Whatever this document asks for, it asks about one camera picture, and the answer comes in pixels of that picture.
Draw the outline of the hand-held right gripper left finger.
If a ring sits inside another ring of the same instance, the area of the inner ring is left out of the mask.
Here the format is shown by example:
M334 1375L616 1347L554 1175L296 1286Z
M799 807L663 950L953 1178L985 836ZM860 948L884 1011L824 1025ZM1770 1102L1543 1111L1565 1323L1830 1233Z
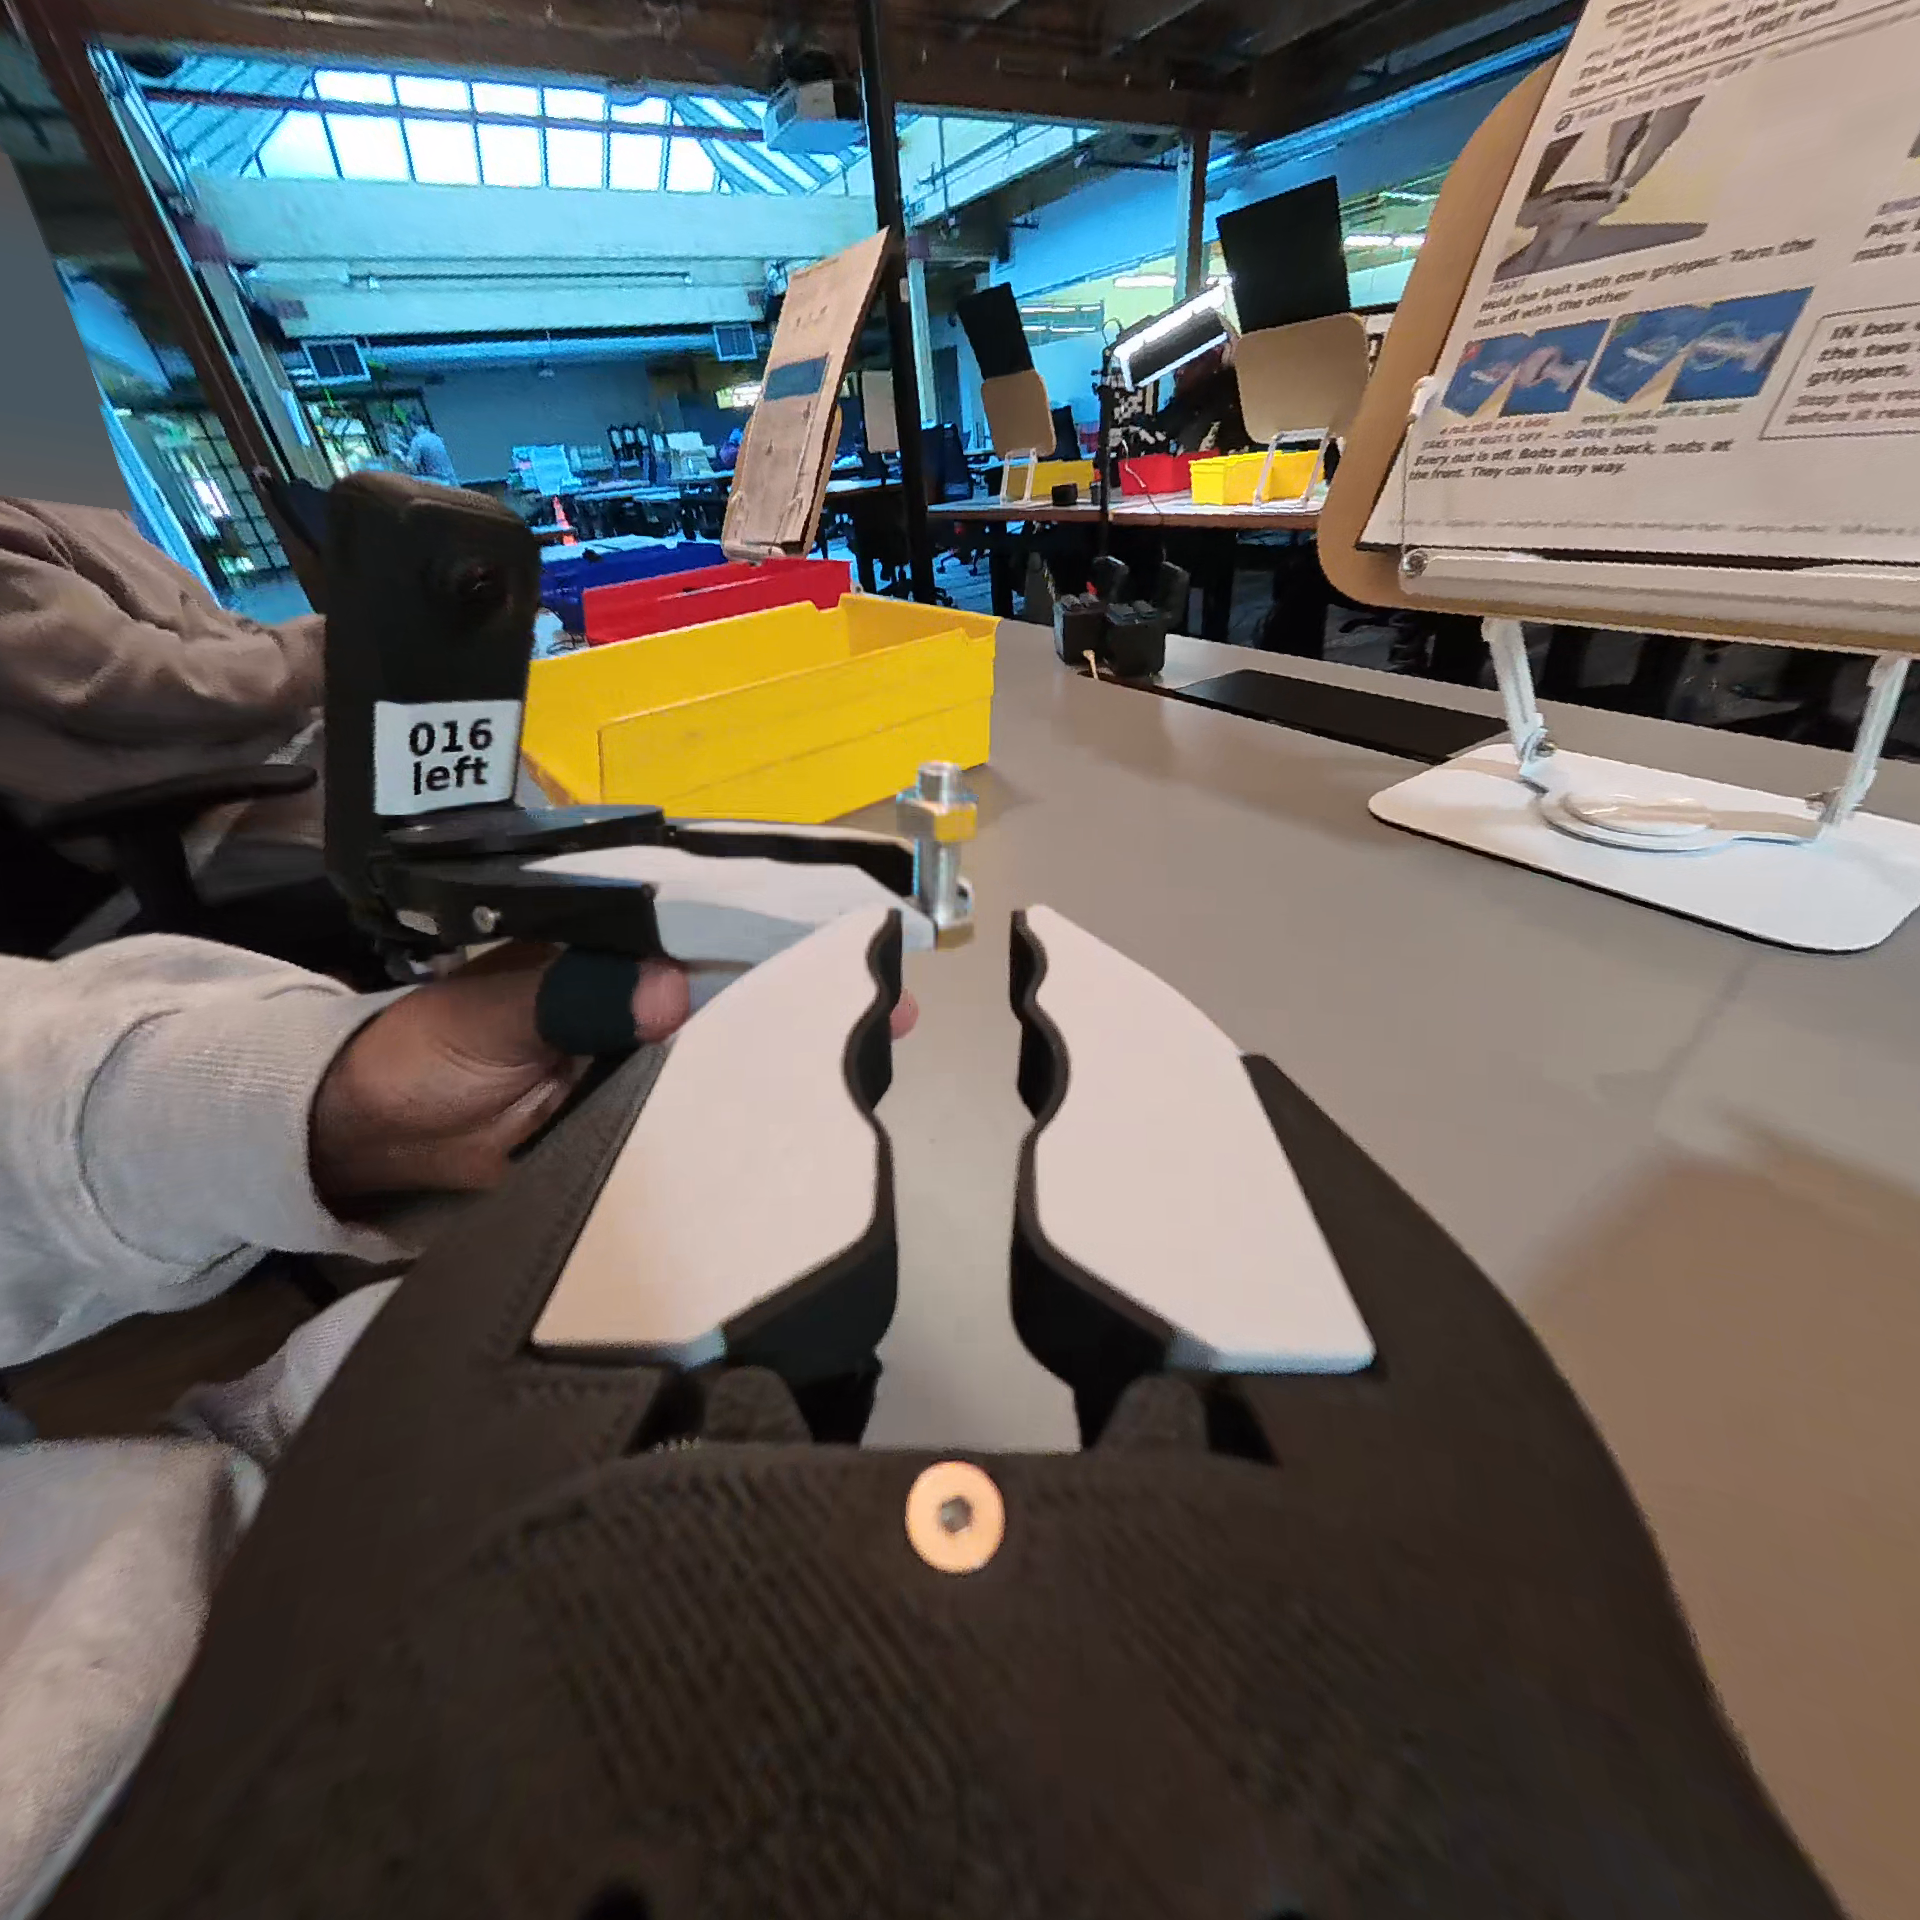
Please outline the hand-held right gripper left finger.
M533 1326L538 1354L855 1374L897 1286L890 1083L903 925L807 934L669 1043Z

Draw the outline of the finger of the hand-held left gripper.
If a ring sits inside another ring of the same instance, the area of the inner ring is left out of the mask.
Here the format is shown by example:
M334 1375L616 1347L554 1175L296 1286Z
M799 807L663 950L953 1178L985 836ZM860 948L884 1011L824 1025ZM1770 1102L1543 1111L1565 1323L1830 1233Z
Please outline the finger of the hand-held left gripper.
M889 831L805 822L674 820L663 844L697 858L767 859L860 870L897 899L916 893L916 852Z
M759 965L869 908L900 909L903 948L920 946L918 908L846 862L607 849L542 858L533 874L654 886L657 948L682 965Z

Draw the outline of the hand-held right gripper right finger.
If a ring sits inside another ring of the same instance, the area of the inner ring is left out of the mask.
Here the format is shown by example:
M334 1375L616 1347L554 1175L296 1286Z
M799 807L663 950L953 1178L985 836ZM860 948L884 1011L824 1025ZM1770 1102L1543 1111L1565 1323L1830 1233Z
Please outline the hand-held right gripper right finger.
M1359 1374L1375 1341L1253 1062L1049 906L1014 914L1014 1322L1050 1374Z

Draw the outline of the steel hex bolt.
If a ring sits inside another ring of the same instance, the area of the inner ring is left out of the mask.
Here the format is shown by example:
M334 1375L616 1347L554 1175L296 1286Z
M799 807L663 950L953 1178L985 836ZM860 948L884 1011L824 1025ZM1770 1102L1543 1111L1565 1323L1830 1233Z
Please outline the steel hex bolt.
M968 794L976 801L965 767L948 759L925 761L918 767L916 781L904 790L920 794L930 801L957 801L961 794ZM930 925L932 945L953 946L965 942L974 925L972 882L965 877L965 851L972 841L956 849L916 844L906 836L904 841L916 852L916 893L912 900Z

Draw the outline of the person's left forearm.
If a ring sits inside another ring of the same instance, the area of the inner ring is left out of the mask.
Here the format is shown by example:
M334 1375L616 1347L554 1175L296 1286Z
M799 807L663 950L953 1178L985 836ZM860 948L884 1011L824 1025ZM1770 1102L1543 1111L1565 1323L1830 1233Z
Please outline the person's left forearm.
M330 1214L309 1122L400 990L141 934L2 963L2 1362L194 1310L266 1254L400 1259Z

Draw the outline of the grey desk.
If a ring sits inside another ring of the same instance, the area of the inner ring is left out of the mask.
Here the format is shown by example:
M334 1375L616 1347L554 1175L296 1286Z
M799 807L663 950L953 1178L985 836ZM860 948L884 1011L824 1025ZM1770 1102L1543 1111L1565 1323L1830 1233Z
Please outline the grey desk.
M882 1105L900 1301L869 1439L1068 1450L1006 1322L1008 916L1050 906L1281 1067L1525 1313L1852 1916L1914 1916L1914 923L1750 945L1377 822L1402 761L996 641L976 934Z

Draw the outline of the person's left hand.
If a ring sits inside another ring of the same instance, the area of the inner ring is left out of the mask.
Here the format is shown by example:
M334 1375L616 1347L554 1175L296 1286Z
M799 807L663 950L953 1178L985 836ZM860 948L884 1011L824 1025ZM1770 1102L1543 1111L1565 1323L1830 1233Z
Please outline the person's left hand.
M549 1045L538 990L557 948L498 946L397 997L326 1067L309 1171L341 1219L420 1194L493 1189L569 1105L584 1059Z

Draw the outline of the blue plastic bin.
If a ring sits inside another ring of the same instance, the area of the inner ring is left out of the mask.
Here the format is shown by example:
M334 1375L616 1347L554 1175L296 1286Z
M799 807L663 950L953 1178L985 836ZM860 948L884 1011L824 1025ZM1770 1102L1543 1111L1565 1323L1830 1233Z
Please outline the blue plastic bin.
M726 555L717 542L685 537L620 534L602 542L557 543L542 551L538 601L565 627L581 628L582 598L590 588L623 585L724 562Z

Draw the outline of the black office chair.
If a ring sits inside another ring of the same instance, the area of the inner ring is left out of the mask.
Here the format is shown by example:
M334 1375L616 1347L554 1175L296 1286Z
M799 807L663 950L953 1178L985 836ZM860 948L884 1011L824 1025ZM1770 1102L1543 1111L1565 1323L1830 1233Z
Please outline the black office chair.
M370 938L328 881L286 881L209 900L186 831L222 809L294 801L310 765L260 761L146 781L60 807L4 803L2 953L56 958L141 932L266 955L354 990L389 986Z

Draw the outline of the black charger dock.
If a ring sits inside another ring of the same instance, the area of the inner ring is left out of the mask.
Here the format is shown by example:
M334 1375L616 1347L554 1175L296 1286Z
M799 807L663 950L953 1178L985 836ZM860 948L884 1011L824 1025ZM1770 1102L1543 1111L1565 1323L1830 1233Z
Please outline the black charger dock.
M1114 555L1097 558L1084 591L1050 603L1056 658L1097 682L1154 682L1165 662L1168 636L1184 623L1191 574L1159 559L1142 577Z

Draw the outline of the cardboard backed document stand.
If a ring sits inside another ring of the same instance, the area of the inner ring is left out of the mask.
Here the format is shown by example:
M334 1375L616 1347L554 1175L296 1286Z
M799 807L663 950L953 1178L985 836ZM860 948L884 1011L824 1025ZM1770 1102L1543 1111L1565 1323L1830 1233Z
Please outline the cardboard backed document stand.
M848 363L893 250L893 230L882 227L791 275L726 497L729 559L799 558L814 547Z

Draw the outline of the wooden document stand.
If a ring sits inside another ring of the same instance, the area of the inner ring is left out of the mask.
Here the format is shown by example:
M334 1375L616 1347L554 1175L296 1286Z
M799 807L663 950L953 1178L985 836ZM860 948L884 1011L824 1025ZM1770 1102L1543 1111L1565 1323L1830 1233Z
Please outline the wooden document stand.
M986 378L980 385L980 404L1001 469L998 500L1030 502L1039 469L1053 457L1057 443L1041 374L1023 369Z
M1352 426L1368 372L1368 332L1352 310L1239 335L1239 411L1264 453L1255 505L1306 508L1324 493L1327 454ZM1288 439L1311 443L1300 478L1280 476L1280 446Z

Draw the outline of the black steel column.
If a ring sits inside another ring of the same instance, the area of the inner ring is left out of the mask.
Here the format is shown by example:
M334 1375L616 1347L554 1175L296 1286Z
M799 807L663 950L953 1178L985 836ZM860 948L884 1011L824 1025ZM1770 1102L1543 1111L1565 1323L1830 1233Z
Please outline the black steel column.
M871 191L884 237L880 299L890 354L896 403L906 588L913 601L935 603L936 583L928 534L920 381L906 302L906 225L900 183L896 95L884 61L882 2L855 2L862 108L869 132Z

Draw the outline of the ceiling projector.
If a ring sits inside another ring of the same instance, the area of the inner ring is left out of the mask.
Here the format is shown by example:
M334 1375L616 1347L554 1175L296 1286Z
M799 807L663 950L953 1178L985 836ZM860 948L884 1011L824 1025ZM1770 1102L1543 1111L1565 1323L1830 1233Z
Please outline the ceiling projector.
M820 45L773 53L761 145L786 157L846 157L866 139L862 86L846 59Z

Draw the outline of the person's torso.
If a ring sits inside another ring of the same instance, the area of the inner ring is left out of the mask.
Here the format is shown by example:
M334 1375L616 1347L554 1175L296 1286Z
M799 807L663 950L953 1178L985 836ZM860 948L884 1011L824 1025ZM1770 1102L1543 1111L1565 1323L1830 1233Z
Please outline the person's torso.
M266 1476L397 1283L356 1286L156 1436L4 1442L2 1916L34 1916L143 1757Z

